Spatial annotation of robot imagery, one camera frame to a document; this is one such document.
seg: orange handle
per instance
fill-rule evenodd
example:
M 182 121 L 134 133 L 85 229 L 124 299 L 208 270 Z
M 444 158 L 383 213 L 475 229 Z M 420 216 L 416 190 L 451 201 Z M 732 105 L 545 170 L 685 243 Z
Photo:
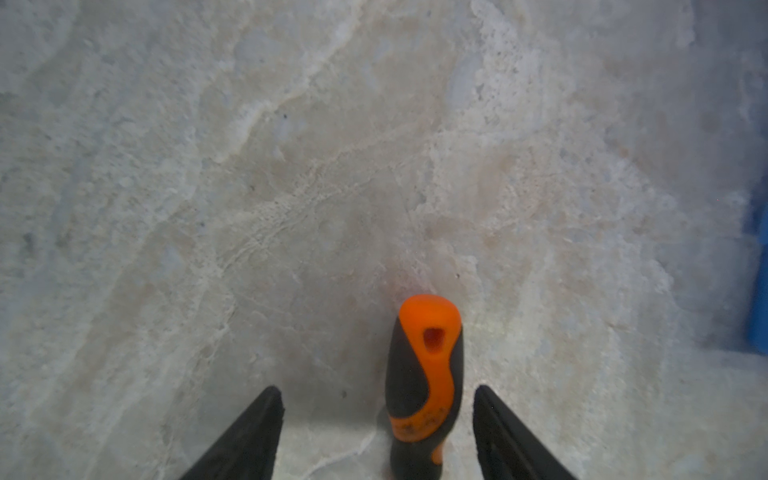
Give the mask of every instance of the orange handle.
M 462 319 L 453 303 L 436 295 L 412 296 L 403 303 L 386 373 L 396 477 L 439 478 L 442 470 L 427 471 L 442 464 L 442 443 L 458 416 L 463 352 Z M 398 474 L 419 463 L 425 471 L 418 475 Z

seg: blue object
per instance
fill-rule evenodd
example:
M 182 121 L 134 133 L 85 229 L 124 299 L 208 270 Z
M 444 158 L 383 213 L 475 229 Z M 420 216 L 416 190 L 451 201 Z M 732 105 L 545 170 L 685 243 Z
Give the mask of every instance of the blue object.
M 763 245 L 763 253 L 760 255 L 760 270 L 757 272 L 755 297 L 752 302 L 750 343 L 761 353 L 768 354 L 768 206 L 763 210 L 757 241 Z

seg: tool handle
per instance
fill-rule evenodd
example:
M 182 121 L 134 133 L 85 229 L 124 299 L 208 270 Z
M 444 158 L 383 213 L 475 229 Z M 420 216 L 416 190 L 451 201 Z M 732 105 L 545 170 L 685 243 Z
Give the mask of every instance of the tool handle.
M 397 480 L 437 480 L 442 444 L 458 416 L 464 344 L 458 309 L 436 295 L 407 299 L 395 321 L 386 373 L 386 405 L 395 439 Z

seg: hole in handle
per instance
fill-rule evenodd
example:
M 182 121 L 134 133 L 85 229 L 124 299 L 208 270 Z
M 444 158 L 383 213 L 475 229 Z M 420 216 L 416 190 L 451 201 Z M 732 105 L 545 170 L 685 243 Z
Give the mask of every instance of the hole in handle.
M 424 330 L 424 346 L 427 347 L 427 352 L 438 353 L 442 350 L 442 344 L 445 340 L 445 330 L 443 329 L 426 329 Z

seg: blue edge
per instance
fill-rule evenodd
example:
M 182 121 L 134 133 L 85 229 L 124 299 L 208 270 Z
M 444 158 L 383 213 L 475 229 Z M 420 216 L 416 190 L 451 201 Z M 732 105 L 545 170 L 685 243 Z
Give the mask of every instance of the blue edge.
M 763 246 L 752 302 L 749 340 L 761 353 L 768 354 L 768 206 L 763 209 L 757 240 Z

